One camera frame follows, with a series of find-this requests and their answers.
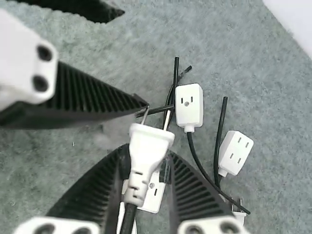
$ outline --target white connector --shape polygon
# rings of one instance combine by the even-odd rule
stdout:
[[[175,89],[175,118],[185,133],[193,133],[195,127],[203,125],[204,97],[199,84],[180,85]]]
[[[245,212],[238,212],[238,211],[233,211],[232,212],[235,216],[235,218],[242,224],[245,224],[245,217],[247,214]]]
[[[239,131],[228,131],[219,150],[219,175],[237,175],[244,166],[254,141]]]
[[[130,127],[131,171],[124,202],[143,206],[152,173],[160,165],[175,135],[171,132],[134,123]]]

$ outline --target carpet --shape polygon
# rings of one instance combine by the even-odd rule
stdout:
[[[204,92],[203,127],[194,134],[209,175],[222,97],[223,137],[239,130],[254,140],[242,171],[222,189],[242,197],[253,234],[311,233],[312,63],[261,0],[119,0],[125,14],[92,23],[36,6],[0,0],[0,7],[53,43],[60,59],[98,79],[163,105],[174,57],[192,65],[181,84]],[[162,115],[146,124],[161,126]],[[195,166],[186,135],[174,123],[172,151]],[[107,151],[98,126],[52,131],[0,130],[0,225],[9,234],[44,214]],[[139,234],[169,233],[166,191],[157,215],[139,212]]]

